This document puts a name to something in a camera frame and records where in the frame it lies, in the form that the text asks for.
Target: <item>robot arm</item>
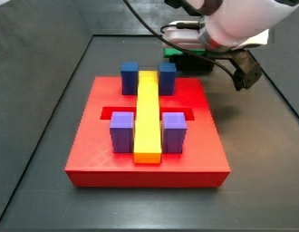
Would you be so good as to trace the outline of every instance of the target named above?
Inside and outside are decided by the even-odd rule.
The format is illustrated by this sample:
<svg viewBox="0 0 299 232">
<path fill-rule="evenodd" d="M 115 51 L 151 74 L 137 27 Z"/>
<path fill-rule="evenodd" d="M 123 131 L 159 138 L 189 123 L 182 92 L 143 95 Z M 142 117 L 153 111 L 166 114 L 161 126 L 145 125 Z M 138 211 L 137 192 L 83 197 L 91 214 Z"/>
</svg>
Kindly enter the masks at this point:
<svg viewBox="0 0 299 232">
<path fill-rule="evenodd" d="M 214 53 L 241 48 L 299 7 L 299 0 L 163 0 L 190 15 L 205 15 L 198 32 L 201 47 Z"/>
</svg>

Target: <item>black cable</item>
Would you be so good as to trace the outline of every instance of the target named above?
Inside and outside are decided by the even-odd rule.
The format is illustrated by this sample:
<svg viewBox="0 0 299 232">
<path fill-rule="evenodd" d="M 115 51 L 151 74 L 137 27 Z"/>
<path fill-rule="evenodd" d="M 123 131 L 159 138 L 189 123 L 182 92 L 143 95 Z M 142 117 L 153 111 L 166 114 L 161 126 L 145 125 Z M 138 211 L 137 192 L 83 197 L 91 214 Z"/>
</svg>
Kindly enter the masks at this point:
<svg viewBox="0 0 299 232">
<path fill-rule="evenodd" d="M 175 27 L 175 25 L 174 24 L 167 24 L 167 25 L 163 25 L 162 27 L 161 27 L 161 33 L 163 34 L 163 28 L 169 28 L 169 27 Z"/>
<path fill-rule="evenodd" d="M 230 76 L 230 78 L 234 80 L 234 76 L 233 74 L 230 73 L 230 70 L 218 62 L 207 59 L 206 57 L 202 57 L 194 53 L 191 53 L 189 50 L 186 49 L 182 49 L 179 48 L 178 46 L 175 46 L 174 44 L 171 44 L 169 41 L 166 41 L 154 31 L 153 29 L 147 26 L 147 24 L 143 22 L 142 18 L 139 17 L 139 15 L 137 14 L 134 8 L 130 6 L 127 0 L 123 0 L 123 3 L 126 5 L 126 7 L 129 8 L 130 12 L 133 13 L 134 17 L 137 18 L 137 20 L 139 21 L 139 23 L 145 26 L 145 28 L 149 30 L 149 32 L 154 35 L 154 37 L 157 39 L 159 39 L 166 45 L 169 45 L 170 47 L 175 48 L 175 50 L 181 51 L 182 53 L 185 54 L 189 54 L 191 55 L 193 57 L 198 58 L 198 59 L 202 59 L 203 61 L 209 62 L 209 63 L 213 63 L 217 67 L 219 67 L 225 72 L 226 74 Z"/>
</svg>

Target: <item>red platform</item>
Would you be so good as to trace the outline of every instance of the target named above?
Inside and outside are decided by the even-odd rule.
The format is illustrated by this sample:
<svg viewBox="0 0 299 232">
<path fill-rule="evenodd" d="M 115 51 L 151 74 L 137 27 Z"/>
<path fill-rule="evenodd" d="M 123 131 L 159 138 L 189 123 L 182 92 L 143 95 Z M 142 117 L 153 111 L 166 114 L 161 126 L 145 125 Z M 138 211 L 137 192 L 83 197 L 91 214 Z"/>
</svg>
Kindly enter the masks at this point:
<svg viewBox="0 0 299 232">
<path fill-rule="evenodd" d="M 187 119 L 183 153 L 162 154 L 161 164 L 134 164 L 133 154 L 113 154 L 110 112 L 135 111 L 135 96 L 122 96 L 119 77 L 97 77 L 65 167 L 75 187 L 199 188 L 221 186 L 229 166 L 214 121 L 195 78 L 177 78 L 174 96 L 161 111 Z"/>
</svg>

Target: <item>toy blocks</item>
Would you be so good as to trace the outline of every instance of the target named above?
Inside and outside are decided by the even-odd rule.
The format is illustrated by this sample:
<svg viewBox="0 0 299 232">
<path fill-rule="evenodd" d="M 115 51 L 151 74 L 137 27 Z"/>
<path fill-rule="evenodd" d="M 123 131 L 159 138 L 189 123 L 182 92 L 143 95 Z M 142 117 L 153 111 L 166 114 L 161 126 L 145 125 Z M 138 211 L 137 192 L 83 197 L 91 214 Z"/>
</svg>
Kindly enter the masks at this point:
<svg viewBox="0 0 299 232">
<path fill-rule="evenodd" d="M 135 72 L 138 96 L 122 94 L 122 77 L 95 78 L 65 166 L 75 187 L 222 185 L 230 169 L 199 79 L 174 78 L 174 94 L 158 96 L 157 73 Z M 114 124 L 126 112 L 135 130 L 134 150 L 121 153 L 119 139 L 127 136 L 115 133 L 122 125 Z"/>
<path fill-rule="evenodd" d="M 157 72 L 138 72 L 134 163 L 161 163 L 161 124 Z"/>
<path fill-rule="evenodd" d="M 186 122 L 182 112 L 162 114 L 162 153 L 182 153 Z"/>
<path fill-rule="evenodd" d="M 173 63 L 159 64 L 159 95 L 171 96 L 174 94 L 175 67 Z"/>
<path fill-rule="evenodd" d="M 113 153 L 133 153 L 134 114 L 114 112 L 110 118 L 110 138 Z"/>
<path fill-rule="evenodd" d="M 138 64 L 122 63 L 122 95 L 135 95 L 137 93 L 137 79 L 138 79 Z"/>
</svg>

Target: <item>gray background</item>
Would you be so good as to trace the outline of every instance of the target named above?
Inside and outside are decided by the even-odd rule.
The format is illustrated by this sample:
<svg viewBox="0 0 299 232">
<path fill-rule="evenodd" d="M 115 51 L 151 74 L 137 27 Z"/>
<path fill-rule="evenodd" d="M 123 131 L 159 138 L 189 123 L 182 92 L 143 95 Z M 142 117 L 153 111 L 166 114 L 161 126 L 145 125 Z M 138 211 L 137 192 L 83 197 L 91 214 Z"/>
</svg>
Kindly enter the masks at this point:
<svg viewBox="0 0 299 232">
<path fill-rule="evenodd" d="M 14 7 L 14 3 L 19 2 L 22 1 L 11 1 L 11 7 Z M 121 1 L 115 1 L 114 5 L 114 7 L 118 7 L 117 14 L 106 13 L 109 9 L 113 9 L 110 6 L 114 3 L 110 0 L 102 2 L 99 0 L 74 0 L 73 2 L 79 8 L 79 14 L 90 29 L 93 27 L 99 28 L 99 34 L 146 33 L 123 8 Z M 142 1 L 141 4 L 135 0 L 130 2 L 133 4 L 134 2 L 138 3 L 135 4 L 135 10 L 153 24 L 155 30 L 159 28 L 159 23 L 167 23 L 163 22 L 167 21 L 167 15 L 161 13 L 159 7 L 166 7 L 170 21 L 177 19 L 175 10 L 165 6 L 162 1 L 157 2 L 155 0 L 149 3 Z M 42 92 L 43 98 L 37 98 L 37 94 L 31 97 L 29 95 L 31 92 L 25 92 L 23 87 L 21 92 L 17 92 L 13 82 L 6 85 L 13 88 L 11 91 L 7 91 L 9 89 L 3 85 L 3 88 L 0 88 L 0 98 L 3 96 L 1 93 L 3 92 L 6 93 L 5 99 L 13 102 L 15 102 L 14 98 L 21 100 L 23 96 L 29 96 L 23 102 L 39 102 L 37 104 L 38 108 L 33 108 L 33 116 L 27 114 L 27 108 L 23 108 L 25 110 L 15 110 L 15 113 L 6 114 L 5 117 L 6 122 L 25 119 L 30 123 L 25 126 L 25 130 L 10 128 L 14 135 L 7 134 L 9 138 L 14 138 L 11 136 L 17 134 L 18 138 L 26 138 L 25 140 L 18 138 L 10 140 L 11 146 L 15 144 L 19 152 L 30 146 L 30 149 L 21 153 L 22 160 L 27 160 L 31 156 L 31 148 L 35 147 L 41 135 L 35 136 L 34 129 L 42 131 L 45 128 L 45 122 L 47 122 L 50 112 L 54 110 L 58 96 L 90 39 L 90 33 L 75 12 L 71 1 L 26 0 L 25 3 L 27 4 L 21 6 L 35 4 L 33 9 L 26 8 L 25 13 L 37 10 L 37 14 L 25 14 L 21 10 L 11 11 L 11 7 L 7 7 L 10 5 L 2 5 L 0 6 L 0 12 L 7 12 L 7 14 L 2 14 L 0 23 L 7 22 L 5 18 L 9 18 L 9 20 L 17 18 L 14 15 L 21 12 L 17 20 L 10 20 L 14 24 L 21 24 L 21 20 L 25 22 L 21 25 L 21 30 L 19 27 L 15 27 L 18 28 L 15 32 L 22 32 L 22 36 L 25 35 L 25 40 L 19 41 L 29 44 L 26 46 L 27 51 L 34 48 L 34 44 L 39 44 L 42 52 L 26 61 L 21 59 L 22 56 L 19 55 L 22 53 L 17 54 L 14 52 L 17 50 L 11 49 L 13 43 L 5 43 L 9 42 L 9 38 L 0 39 L 0 44 L 5 45 L 5 50 L 17 55 L 14 56 L 17 57 L 14 64 L 22 68 L 23 73 L 30 71 L 31 67 L 31 70 L 37 69 L 38 73 L 51 73 L 51 75 L 47 75 L 46 78 L 42 75 L 43 78 L 34 80 L 23 74 L 19 76 L 19 81 L 15 82 L 18 89 L 22 85 L 25 88 L 34 87 L 34 93 Z M 153 38 L 94 37 L 71 76 L 71 82 L 63 92 L 54 115 L 46 125 L 45 134 L 37 146 L 29 168 L 0 223 L 0 231 L 70 230 L 75 228 L 82 230 L 111 228 L 125 230 L 139 228 L 265 230 L 278 228 L 289 230 L 299 228 L 299 119 L 293 115 L 290 105 L 284 101 L 270 82 L 294 80 L 299 77 L 299 53 L 296 53 L 299 51 L 299 13 L 294 13 L 282 22 L 282 25 L 285 24 L 286 27 L 292 26 L 293 29 L 277 26 L 274 28 L 274 43 L 266 49 L 260 49 L 258 54 L 253 52 L 261 58 L 262 55 L 274 54 L 273 52 L 278 51 L 276 56 L 269 56 L 270 59 L 264 60 L 265 71 L 269 70 L 269 67 L 273 67 L 274 75 L 269 75 L 270 80 L 264 76 L 249 91 L 236 92 L 232 81 L 217 68 L 210 74 L 201 76 L 232 168 L 232 174 L 225 185 L 217 189 L 77 189 L 71 186 L 62 170 L 94 76 L 118 75 L 122 61 L 139 62 L 141 69 L 150 70 L 157 68 L 157 64 L 162 60 L 161 43 Z M 0 27 L 0 30 L 14 34 L 14 30 L 10 33 L 6 28 L 7 26 Z M 47 51 L 50 59 L 47 56 L 42 58 L 45 51 Z M 35 65 L 34 62 L 38 59 L 42 59 L 42 62 Z M 285 69 L 289 78 L 280 75 L 281 71 L 278 69 Z M 299 102 L 299 78 L 296 81 L 281 83 L 292 92 L 290 97 L 288 97 L 289 102 L 292 97 Z M 5 105 L 2 107 L 2 104 L 0 106 L 0 109 L 2 109 L 0 110 L 1 116 L 7 108 Z M 294 104 L 292 104 L 292 107 L 299 112 L 299 107 L 294 107 Z M 46 108 L 47 117 L 42 114 L 43 108 Z M 7 146 L 3 154 L 18 154 L 9 153 L 11 146 Z M 19 158 L 17 155 L 0 156 L 0 170 L 3 171 L 0 179 L 11 180 L 10 183 L 13 184 L 11 188 L 10 185 L 0 188 L 0 194 L 6 188 L 11 192 L 13 186 L 17 184 L 14 180 L 18 179 L 25 167 L 25 162 L 22 164 Z M 3 162 L 13 165 L 17 175 L 6 173 L 7 169 L 3 169 L 3 167 L 7 167 L 7 165 L 3 165 Z"/>
<path fill-rule="evenodd" d="M 119 75 L 125 61 L 157 70 L 161 60 L 153 38 L 93 39 L 0 229 L 299 228 L 299 120 L 265 77 L 242 92 L 218 69 L 201 77 L 232 168 L 221 188 L 70 184 L 63 167 L 94 77 Z"/>
<path fill-rule="evenodd" d="M 0 217 L 90 37 L 70 0 L 0 6 Z"/>
</svg>

